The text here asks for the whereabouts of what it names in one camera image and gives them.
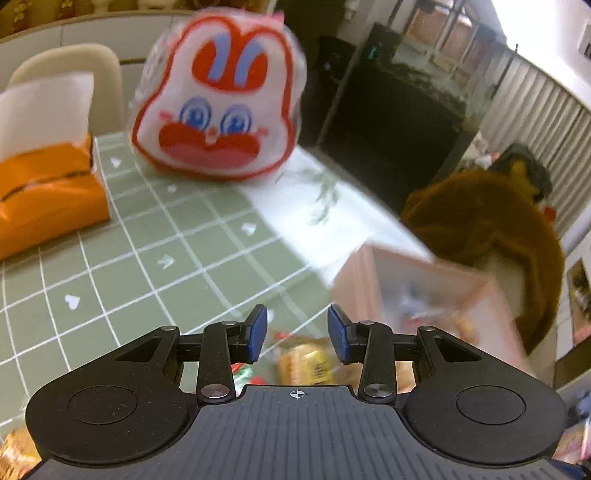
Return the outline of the bread bun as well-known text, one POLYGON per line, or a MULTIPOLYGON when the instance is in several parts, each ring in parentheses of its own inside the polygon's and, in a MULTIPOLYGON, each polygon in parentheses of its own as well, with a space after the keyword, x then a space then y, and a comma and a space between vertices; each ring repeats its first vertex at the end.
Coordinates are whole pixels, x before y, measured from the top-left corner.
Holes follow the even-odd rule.
POLYGON ((288 337, 276 361, 280 385, 359 386, 362 367, 342 365, 328 337, 288 337))

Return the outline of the red snack packet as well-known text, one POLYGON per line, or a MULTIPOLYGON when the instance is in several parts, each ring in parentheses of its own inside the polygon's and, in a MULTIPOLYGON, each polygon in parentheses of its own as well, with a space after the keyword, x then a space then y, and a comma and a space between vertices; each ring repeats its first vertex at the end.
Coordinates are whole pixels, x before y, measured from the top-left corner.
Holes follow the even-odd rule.
POLYGON ((266 385, 266 380, 257 375, 252 366, 245 363, 235 363, 231 365, 235 388, 242 389, 245 385, 266 385))

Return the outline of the pink cardboard box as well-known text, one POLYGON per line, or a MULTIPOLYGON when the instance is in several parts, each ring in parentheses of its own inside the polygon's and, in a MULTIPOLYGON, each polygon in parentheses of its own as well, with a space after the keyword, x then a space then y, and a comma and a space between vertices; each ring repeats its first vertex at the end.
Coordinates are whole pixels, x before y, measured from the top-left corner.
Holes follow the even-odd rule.
POLYGON ((335 303, 354 321, 394 333, 436 326, 531 374, 515 316, 495 277, 376 244, 353 252, 332 281, 335 303))

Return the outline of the green grid tablecloth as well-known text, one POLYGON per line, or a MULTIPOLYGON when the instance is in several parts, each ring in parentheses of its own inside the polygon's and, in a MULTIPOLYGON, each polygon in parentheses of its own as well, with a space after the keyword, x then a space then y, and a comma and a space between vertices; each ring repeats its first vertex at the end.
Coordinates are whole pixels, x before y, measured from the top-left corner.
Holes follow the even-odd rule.
POLYGON ((94 160, 109 220, 1 265, 1 430, 51 380, 160 326, 198 333, 263 304, 256 377, 276 381, 290 335, 322 338, 329 290, 231 185, 153 169, 122 134, 94 160))

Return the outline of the black glass cabinet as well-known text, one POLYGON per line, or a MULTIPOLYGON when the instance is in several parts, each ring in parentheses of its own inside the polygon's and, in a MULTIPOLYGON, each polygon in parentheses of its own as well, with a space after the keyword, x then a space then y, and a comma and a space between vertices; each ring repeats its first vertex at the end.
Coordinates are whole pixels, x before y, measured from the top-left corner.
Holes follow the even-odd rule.
POLYGON ((319 35, 304 47, 301 146, 317 147, 395 212, 431 183, 461 138, 464 109, 417 66, 445 33, 415 19, 375 23, 360 47, 319 35))

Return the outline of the orange tissue box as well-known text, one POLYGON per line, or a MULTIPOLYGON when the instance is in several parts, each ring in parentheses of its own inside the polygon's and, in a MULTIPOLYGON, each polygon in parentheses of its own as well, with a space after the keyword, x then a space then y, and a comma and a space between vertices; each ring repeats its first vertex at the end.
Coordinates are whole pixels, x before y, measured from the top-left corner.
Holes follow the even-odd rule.
POLYGON ((1 93, 1 258, 110 219, 93 160, 90 72, 1 93))

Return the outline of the rabbit face snack bag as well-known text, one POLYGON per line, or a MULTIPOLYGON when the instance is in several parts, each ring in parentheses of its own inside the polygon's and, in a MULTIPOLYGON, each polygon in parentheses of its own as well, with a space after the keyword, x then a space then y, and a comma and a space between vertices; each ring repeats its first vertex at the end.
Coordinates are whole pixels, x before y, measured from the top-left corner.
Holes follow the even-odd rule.
POLYGON ((131 144, 158 167, 200 177, 273 172, 297 145, 307 75, 282 15, 200 10, 152 46, 134 94, 131 144))

